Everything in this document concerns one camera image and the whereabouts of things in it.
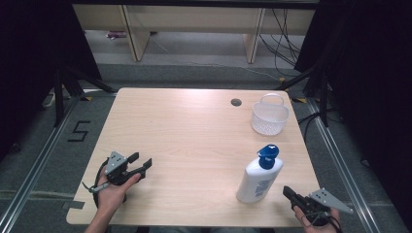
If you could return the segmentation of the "black curtain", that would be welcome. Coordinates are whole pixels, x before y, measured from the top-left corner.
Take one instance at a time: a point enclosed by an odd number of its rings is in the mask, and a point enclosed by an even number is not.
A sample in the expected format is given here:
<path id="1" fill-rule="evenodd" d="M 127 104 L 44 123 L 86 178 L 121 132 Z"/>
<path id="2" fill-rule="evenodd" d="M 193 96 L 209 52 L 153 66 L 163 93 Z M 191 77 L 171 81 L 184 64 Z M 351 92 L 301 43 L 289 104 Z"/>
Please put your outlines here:
<path id="1" fill-rule="evenodd" d="M 338 22 L 328 82 L 363 156 L 412 232 L 412 0 L 319 0 L 295 69 L 315 64 Z"/>
<path id="2" fill-rule="evenodd" d="M 101 78 L 73 5 L 0 0 L 0 162 L 38 111 L 60 68 Z"/>

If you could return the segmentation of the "light wooden desk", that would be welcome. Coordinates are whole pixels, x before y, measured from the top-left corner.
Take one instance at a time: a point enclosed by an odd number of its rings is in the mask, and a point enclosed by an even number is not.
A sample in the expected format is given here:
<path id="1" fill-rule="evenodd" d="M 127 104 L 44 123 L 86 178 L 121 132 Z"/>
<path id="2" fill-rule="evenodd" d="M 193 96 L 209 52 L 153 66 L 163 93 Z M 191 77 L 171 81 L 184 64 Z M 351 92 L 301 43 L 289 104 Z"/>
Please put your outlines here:
<path id="1" fill-rule="evenodd" d="M 143 58 L 151 32 L 234 33 L 243 36 L 247 62 L 255 62 L 258 36 L 304 36 L 313 10 L 75 4 L 84 30 L 123 31 L 132 58 Z"/>

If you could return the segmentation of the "person's right hand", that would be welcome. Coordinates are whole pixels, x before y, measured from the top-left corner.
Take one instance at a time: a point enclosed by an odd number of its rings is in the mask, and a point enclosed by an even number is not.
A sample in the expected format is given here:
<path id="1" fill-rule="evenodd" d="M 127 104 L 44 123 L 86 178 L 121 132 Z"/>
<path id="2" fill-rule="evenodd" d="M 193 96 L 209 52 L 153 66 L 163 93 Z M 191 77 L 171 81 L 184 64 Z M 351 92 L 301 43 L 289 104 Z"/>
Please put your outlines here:
<path id="1" fill-rule="evenodd" d="M 332 223 L 328 223 L 324 226 L 312 225 L 298 206 L 295 206 L 293 211 L 295 213 L 295 217 L 301 223 L 305 233 L 338 233 L 336 228 L 341 228 L 340 213 L 336 209 L 331 209 L 330 211 Z"/>

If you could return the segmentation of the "grey tape strip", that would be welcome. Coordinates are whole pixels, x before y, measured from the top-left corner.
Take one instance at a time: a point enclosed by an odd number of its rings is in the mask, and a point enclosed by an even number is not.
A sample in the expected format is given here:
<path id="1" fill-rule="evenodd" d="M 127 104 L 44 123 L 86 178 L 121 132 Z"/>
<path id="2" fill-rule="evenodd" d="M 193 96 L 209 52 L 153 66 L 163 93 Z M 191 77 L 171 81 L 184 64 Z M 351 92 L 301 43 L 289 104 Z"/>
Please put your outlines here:
<path id="1" fill-rule="evenodd" d="M 80 202 L 80 201 L 67 201 L 63 203 L 62 208 L 64 210 L 69 210 L 69 209 L 81 210 L 84 207 L 84 205 L 85 203 Z"/>

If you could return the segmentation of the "person's left hand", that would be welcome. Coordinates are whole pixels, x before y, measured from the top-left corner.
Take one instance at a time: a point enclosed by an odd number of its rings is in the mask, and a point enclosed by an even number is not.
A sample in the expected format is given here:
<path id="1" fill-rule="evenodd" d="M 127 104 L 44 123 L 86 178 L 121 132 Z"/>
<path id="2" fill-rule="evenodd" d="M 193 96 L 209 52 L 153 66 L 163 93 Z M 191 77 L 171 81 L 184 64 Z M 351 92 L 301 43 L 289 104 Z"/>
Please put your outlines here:
<path id="1" fill-rule="evenodd" d="M 98 210 L 100 215 L 113 215 L 123 202 L 124 196 L 129 188 L 141 179 L 140 174 L 133 175 L 122 185 L 109 184 L 98 192 Z"/>

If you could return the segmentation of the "metal floor rail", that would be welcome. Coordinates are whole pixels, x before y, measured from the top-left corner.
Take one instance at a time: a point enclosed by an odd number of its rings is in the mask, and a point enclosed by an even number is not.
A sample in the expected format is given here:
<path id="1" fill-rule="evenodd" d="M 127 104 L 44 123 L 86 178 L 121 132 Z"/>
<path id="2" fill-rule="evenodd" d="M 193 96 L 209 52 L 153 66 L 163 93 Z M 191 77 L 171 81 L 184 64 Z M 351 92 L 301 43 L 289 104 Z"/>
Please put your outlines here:
<path id="1" fill-rule="evenodd" d="M 0 233 L 13 228 L 78 102 L 79 97 L 64 102 L 63 117 L 57 124 L 54 111 L 41 112 L 17 144 L 21 149 L 8 154 L 0 164 Z"/>
<path id="2" fill-rule="evenodd" d="M 360 222 L 362 223 L 366 233 L 381 233 L 381 230 L 376 222 L 376 219 L 366 203 L 361 190 L 356 183 L 352 173 L 350 172 L 343 156 L 335 143 L 330 130 L 324 125 L 321 119 L 316 119 L 316 125 L 326 144 L 327 150 L 333 160 L 333 163 L 338 171 L 338 174 L 346 188 L 346 191 L 351 198 L 352 205 L 356 210 Z"/>

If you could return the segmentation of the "white bottle with blue pump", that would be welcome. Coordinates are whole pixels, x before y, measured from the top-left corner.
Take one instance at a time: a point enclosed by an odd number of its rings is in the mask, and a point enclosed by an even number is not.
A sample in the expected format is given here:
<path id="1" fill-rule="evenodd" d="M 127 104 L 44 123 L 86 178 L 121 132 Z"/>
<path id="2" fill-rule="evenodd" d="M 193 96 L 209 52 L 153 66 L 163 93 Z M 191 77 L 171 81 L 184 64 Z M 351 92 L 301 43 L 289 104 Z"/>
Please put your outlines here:
<path id="1" fill-rule="evenodd" d="M 256 203 L 263 199 L 275 182 L 284 162 L 278 157 L 279 148 L 270 144 L 257 152 L 257 158 L 244 170 L 236 198 L 242 203 Z"/>

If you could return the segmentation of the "black metal stand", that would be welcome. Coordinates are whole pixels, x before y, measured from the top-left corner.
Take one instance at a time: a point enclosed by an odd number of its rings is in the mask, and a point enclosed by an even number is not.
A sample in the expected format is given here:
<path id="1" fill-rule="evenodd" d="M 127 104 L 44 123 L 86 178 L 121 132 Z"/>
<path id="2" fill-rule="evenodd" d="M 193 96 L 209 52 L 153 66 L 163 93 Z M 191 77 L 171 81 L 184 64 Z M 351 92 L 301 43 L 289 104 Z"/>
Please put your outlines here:
<path id="1" fill-rule="evenodd" d="M 66 89 L 73 97 L 81 97 L 85 94 L 79 80 L 108 92 L 116 93 L 117 90 L 103 83 L 101 79 L 96 79 L 87 73 L 67 65 L 58 66 L 54 75 L 54 97 L 55 97 L 55 124 L 58 126 L 64 119 L 65 111 L 63 104 L 63 89 Z"/>
<path id="2" fill-rule="evenodd" d="M 316 93 L 319 94 L 320 109 L 318 115 L 320 116 L 324 127 L 328 127 L 326 119 L 327 73 L 326 66 L 321 61 L 316 62 L 312 67 L 291 80 L 281 83 L 276 87 L 276 90 L 286 90 L 305 79 L 308 79 L 308 81 L 303 89 L 303 94 L 306 97 L 313 97 Z"/>

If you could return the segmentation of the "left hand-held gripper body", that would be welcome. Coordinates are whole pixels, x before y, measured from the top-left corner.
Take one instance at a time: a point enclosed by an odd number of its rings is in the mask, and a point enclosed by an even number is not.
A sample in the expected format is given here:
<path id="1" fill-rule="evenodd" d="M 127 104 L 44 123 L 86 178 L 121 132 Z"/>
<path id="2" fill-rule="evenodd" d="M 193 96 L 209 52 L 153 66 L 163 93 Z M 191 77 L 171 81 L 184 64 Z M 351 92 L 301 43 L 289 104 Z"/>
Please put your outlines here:
<path id="1" fill-rule="evenodd" d="M 126 181 L 128 159 L 116 151 L 108 157 L 105 175 L 114 185 L 122 185 Z"/>

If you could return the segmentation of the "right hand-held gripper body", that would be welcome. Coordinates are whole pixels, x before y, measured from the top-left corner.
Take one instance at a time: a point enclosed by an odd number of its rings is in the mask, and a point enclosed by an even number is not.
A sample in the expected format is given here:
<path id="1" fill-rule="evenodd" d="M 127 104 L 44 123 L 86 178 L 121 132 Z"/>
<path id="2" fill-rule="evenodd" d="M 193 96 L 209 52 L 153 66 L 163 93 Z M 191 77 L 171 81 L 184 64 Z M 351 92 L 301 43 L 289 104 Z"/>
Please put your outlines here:
<path id="1" fill-rule="evenodd" d="M 352 208 L 324 188 L 313 191 L 307 196 L 296 193 L 292 196 L 292 203 L 300 208 L 309 223 L 314 226 L 324 226 L 330 223 L 332 209 L 346 214 L 354 212 Z"/>

